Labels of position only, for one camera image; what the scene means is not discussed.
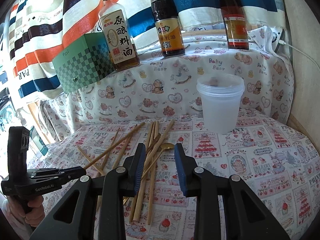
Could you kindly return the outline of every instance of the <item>translucent plastic bucket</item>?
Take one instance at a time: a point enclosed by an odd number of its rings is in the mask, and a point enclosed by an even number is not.
[[[232,74],[207,75],[198,79],[197,90],[202,100],[205,127],[220,134],[232,131],[245,90],[243,79]]]

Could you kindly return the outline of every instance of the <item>white cable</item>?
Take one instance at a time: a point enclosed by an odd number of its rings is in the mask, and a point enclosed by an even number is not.
[[[294,46],[291,46],[290,44],[286,43],[285,41],[279,40],[279,44],[281,44],[281,45],[287,45],[287,46],[295,49],[296,51],[300,52],[301,54],[305,55],[307,58],[309,58],[309,59],[318,67],[318,69],[319,69],[319,71],[320,71],[320,66],[317,64],[317,62],[316,62],[313,58],[311,58],[309,55],[307,55],[306,53],[304,53],[304,52],[302,52],[301,50],[295,48]]]

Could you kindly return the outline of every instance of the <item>gold spoon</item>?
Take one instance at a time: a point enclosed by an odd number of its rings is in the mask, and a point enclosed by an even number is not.
[[[166,150],[171,150],[174,149],[174,144],[172,143],[163,143],[160,145],[161,148],[161,152],[158,155],[158,157],[153,161],[153,163],[151,163],[151,165],[149,166],[149,168],[143,173],[141,180],[144,179],[144,177],[147,175],[148,171],[150,171],[150,169],[152,168],[153,165],[155,165],[156,161],[159,159],[159,157],[161,156],[161,154],[166,151]]]

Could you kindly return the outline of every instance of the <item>human hand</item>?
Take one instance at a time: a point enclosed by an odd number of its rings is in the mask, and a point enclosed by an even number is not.
[[[8,196],[8,203],[13,216],[20,222],[24,219],[25,222],[32,227],[37,227],[45,217],[42,205],[43,200],[42,196],[38,196],[34,200],[30,200],[28,202],[28,206],[32,208],[32,211],[25,214],[21,204],[15,198]]]

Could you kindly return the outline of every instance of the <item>curtain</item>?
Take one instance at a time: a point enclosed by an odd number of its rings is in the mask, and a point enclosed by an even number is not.
[[[125,7],[137,48],[158,40],[150,0],[114,0]],[[222,22],[218,0],[173,0],[182,28]],[[249,24],[285,27],[282,0],[241,0]],[[85,33],[101,32],[102,0],[17,0],[9,26],[14,82],[27,103],[63,92],[52,59]]]

